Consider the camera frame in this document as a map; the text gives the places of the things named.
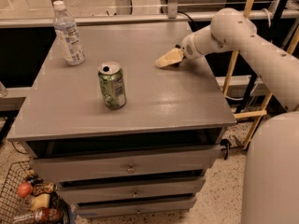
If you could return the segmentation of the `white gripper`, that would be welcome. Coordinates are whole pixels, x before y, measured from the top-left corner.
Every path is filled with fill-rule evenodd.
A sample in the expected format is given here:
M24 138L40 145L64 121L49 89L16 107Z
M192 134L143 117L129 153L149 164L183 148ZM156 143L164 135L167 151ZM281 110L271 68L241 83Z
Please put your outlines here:
M168 65L180 63L185 56L189 60L195 60L205 55L199 48L199 42L202 38L199 32L191 33L187 35L181 42L181 49L171 49L165 55L160 57L155 65L158 68L163 68Z

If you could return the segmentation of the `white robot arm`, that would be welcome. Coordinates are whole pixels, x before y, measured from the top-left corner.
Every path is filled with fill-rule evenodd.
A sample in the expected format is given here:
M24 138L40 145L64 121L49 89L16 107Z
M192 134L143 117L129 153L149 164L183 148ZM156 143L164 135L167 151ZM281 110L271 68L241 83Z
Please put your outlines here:
M227 7L207 27L185 36L156 66L228 50L239 52L285 109L250 141L241 224L299 224L299 60L257 35L249 19Z

